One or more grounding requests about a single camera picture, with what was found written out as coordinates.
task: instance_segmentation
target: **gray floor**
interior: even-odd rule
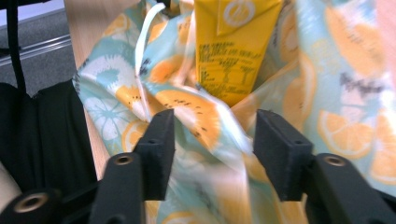
[[[48,15],[19,25],[20,46],[26,47],[69,34],[65,12]],[[0,48],[7,48],[7,29],[0,30]],[[71,46],[21,61],[28,94],[72,78],[76,71]],[[0,66],[0,82],[16,86],[11,64]]]

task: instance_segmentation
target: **black cable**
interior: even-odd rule
[[[14,67],[18,89],[26,92],[18,43],[18,0],[7,0],[7,32],[9,54],[11,56],[12,67]]]

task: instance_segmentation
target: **yellow package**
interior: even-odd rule
[[[282,0],[195,0],[198,82],[229,106],[252,91]]]

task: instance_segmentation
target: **wooden surface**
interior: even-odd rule
[[[138,0],[64,0],[76,67],[80,67],[88,57],[93,45],[100,39],[107,26],[125,8],[136,2]],[[396,0],[377,0],[376,5],[378,24],[396,85],[396,18],[392,16],[392,11],[396,8]],[[100,179],[109,156],[88,114],[86,117],[96,173]]]

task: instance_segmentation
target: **citrus pattern fabric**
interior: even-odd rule
[[[316,153],[350,159],[396,196],[396,91],[373,0],[284,0],[255,91],[232,108],[195,81],[192,1],[182,2],[181,15],[153,21],[141,62],[136,44],[155,2],[126,9],[74,78],[111,156],[134,149],[148,112],[175,110],[166,200],[146,202],[148,223],[306,223],[303,205],[280,203],[252,154],[257,109],[282,115]]]

